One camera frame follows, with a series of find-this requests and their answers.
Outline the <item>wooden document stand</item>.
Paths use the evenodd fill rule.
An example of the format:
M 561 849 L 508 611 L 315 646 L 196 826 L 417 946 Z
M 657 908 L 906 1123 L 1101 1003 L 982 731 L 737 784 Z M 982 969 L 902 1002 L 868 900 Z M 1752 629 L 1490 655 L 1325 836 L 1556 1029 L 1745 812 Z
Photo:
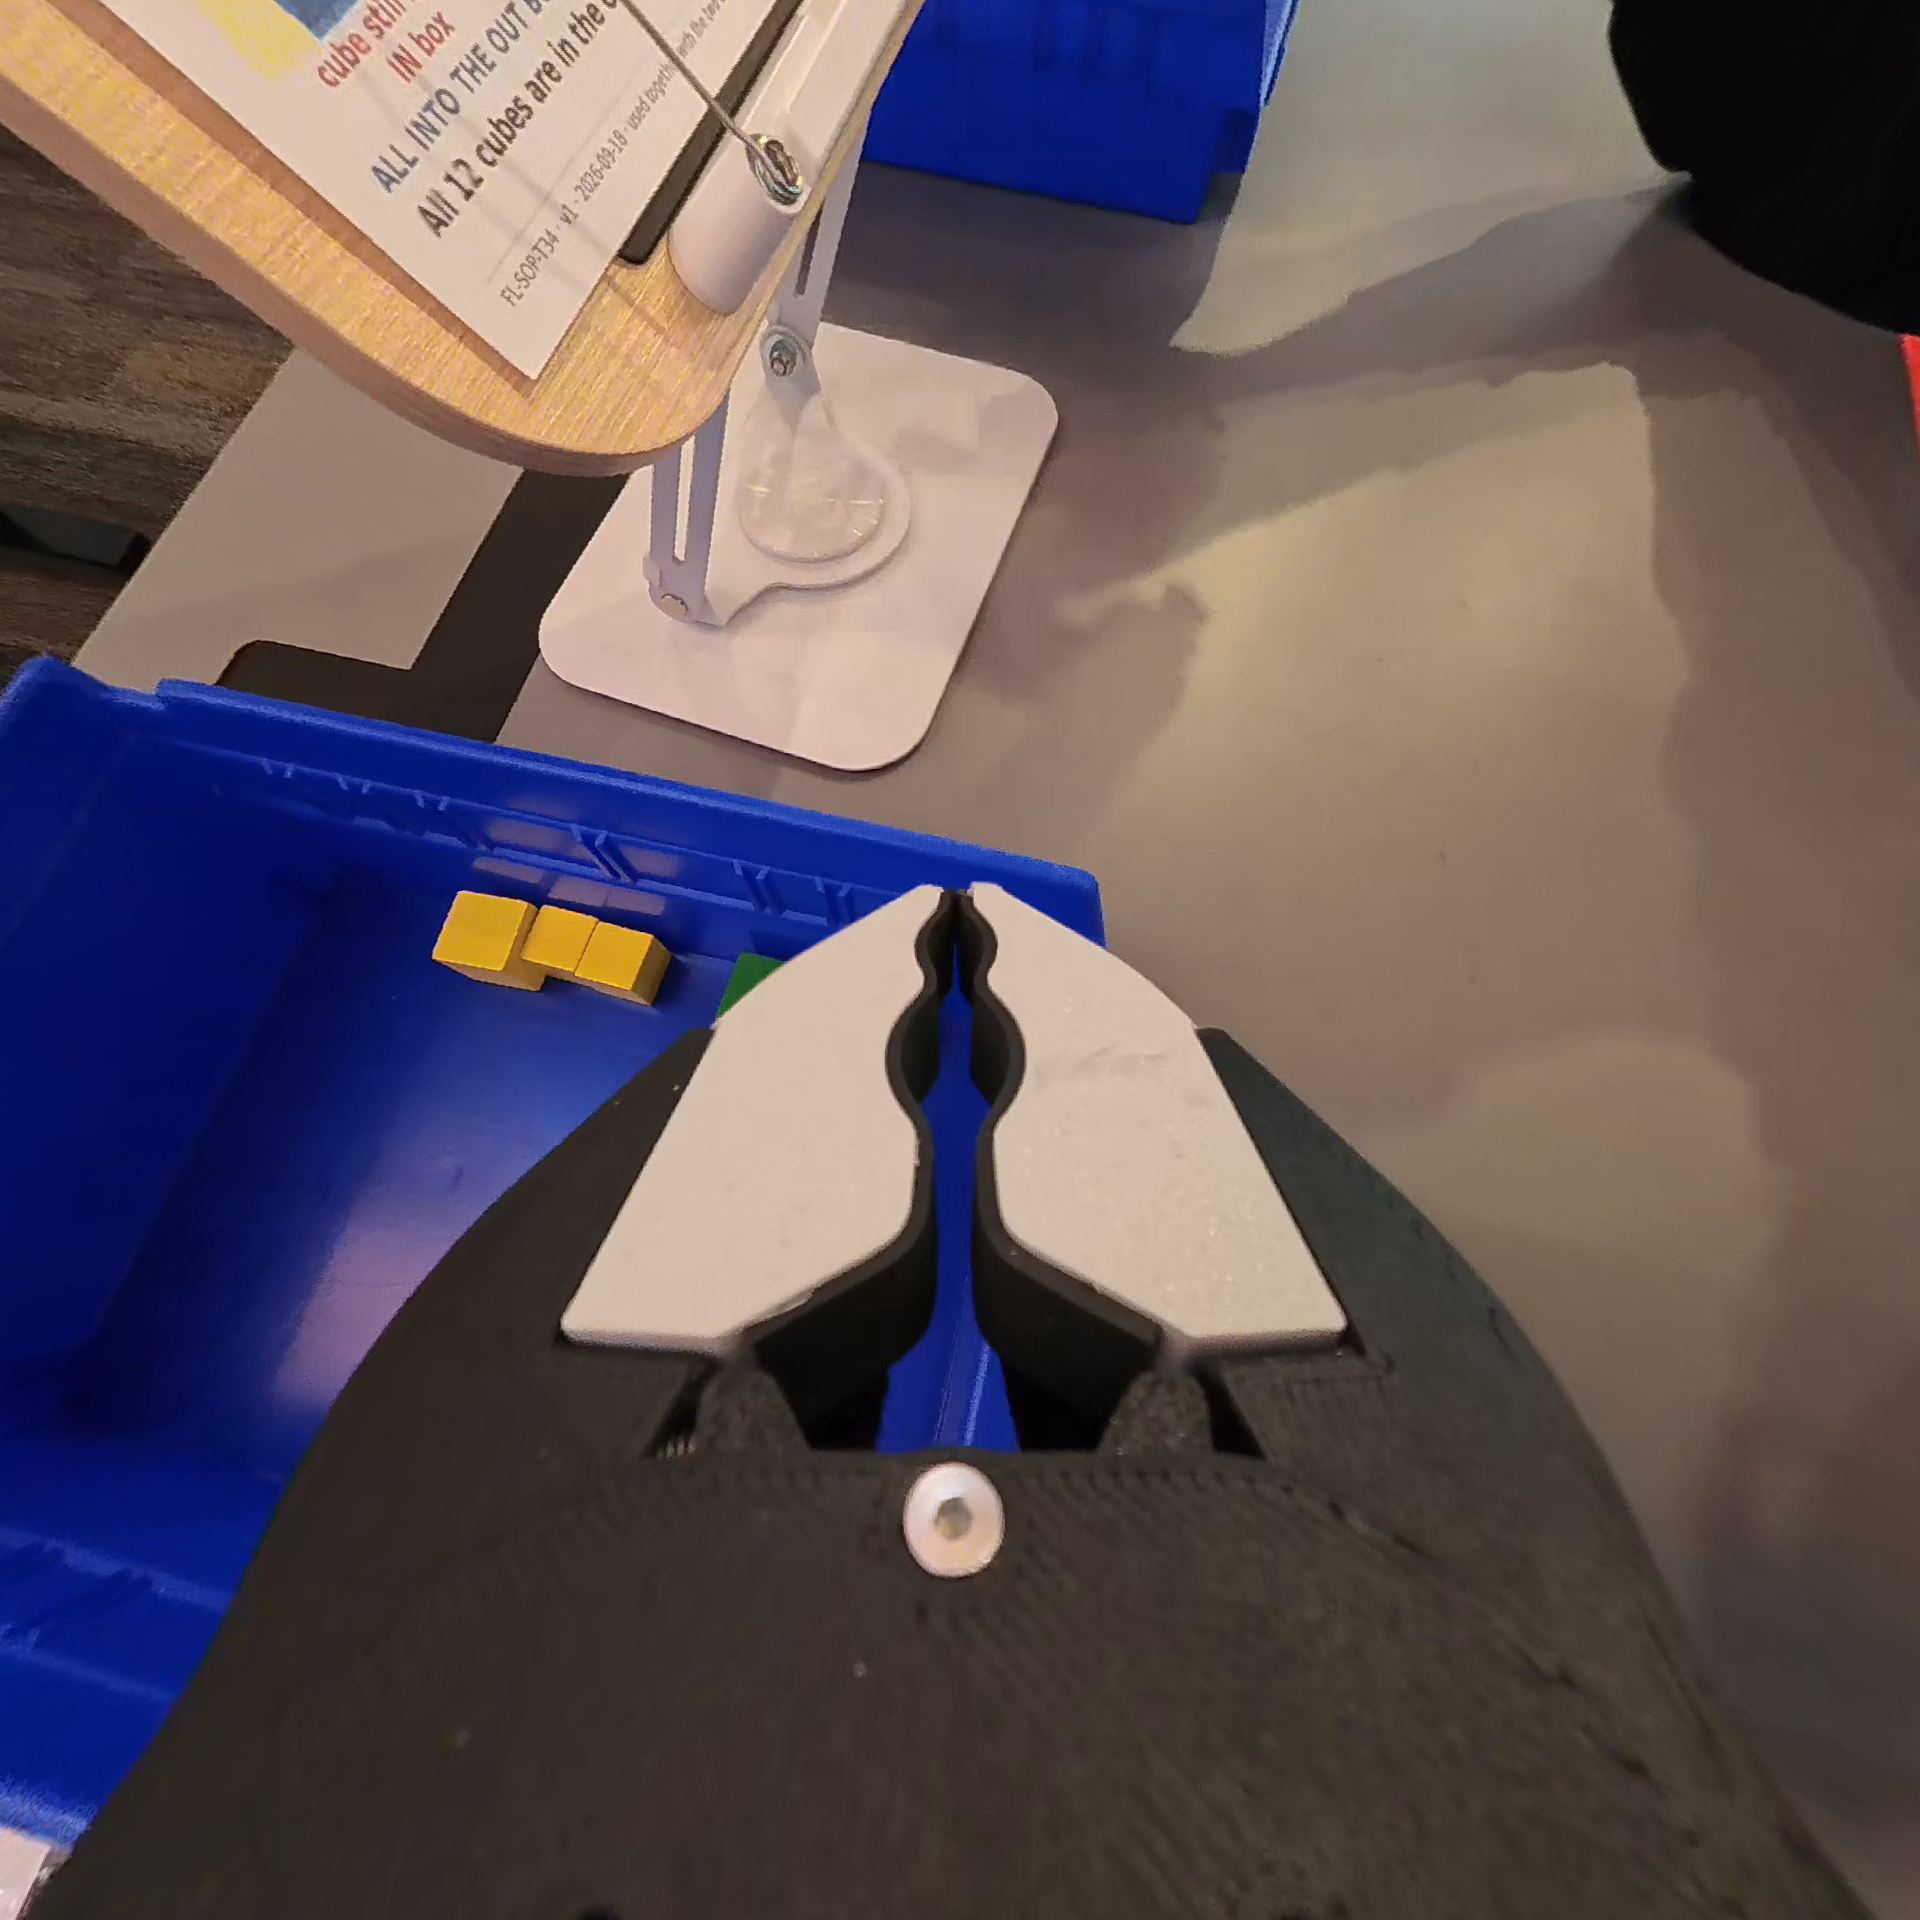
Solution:
M 369 395 L 616 501 L 537 646 L 563 684 L 843 773 L 911 754 L 1059 428 L 1033 377 L 822 322 L 879 82 L 918 4 L 814 4 L 820 166 L 733 312 L 616 262 L 511 374 L 191 131 L 65 4 L 3 4 L 3 125 Z

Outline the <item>blue plastic bin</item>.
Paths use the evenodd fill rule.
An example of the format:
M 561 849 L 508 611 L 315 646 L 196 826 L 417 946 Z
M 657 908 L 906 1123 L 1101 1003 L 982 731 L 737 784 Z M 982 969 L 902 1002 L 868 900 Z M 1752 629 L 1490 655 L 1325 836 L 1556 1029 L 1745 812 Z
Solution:
M 1241 176 L 1296 4 L 925 4 L 872 162 L 1194 223 Z
M 744 951 L 1097 881 L 561 754 L 62 663 L 3 694 L 3 1830 L 156 1734 L 328 1408 L 475 1220 Z M 431 959 L 460 888 L 671 951 L 657 1003 Z

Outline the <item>dark cloth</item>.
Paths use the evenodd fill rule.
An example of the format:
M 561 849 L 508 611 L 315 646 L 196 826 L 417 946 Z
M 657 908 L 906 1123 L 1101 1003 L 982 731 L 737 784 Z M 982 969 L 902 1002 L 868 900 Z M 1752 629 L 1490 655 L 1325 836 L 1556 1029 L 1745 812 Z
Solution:
M 1917 332 L 1917 4 L 1612 4 L 1606 35 L 1715 251 Z

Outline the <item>printed instruction sheet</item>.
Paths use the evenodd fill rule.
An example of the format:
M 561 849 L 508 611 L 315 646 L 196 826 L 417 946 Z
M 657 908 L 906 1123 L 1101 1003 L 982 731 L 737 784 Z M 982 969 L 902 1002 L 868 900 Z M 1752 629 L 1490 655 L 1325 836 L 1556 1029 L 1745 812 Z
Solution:
M 520 377 L 617 262 L 740 309 L 820 166 L 814 4 L 62 9 Z

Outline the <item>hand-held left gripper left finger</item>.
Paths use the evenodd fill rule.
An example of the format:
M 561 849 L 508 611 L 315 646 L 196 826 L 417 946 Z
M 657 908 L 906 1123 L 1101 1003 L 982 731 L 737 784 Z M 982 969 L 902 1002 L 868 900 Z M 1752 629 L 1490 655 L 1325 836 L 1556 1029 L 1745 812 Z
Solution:
M 939 1303 L 954 896 L 914 886 L 804 951 L 707 1029 L 561 1330 L 748 1359 L 800 1426 L 886 1386 Z

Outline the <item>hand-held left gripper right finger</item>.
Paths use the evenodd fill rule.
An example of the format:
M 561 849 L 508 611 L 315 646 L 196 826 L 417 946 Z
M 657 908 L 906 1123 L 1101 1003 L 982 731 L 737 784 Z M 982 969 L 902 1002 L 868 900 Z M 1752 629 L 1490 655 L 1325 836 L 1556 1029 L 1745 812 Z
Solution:
M 1329 1352 L 1351 1318 L 1202 1029 L 999 883 L 961 900 L 973 1309 L 1023 1452 L 1101 1442 L 1151 1372 Z

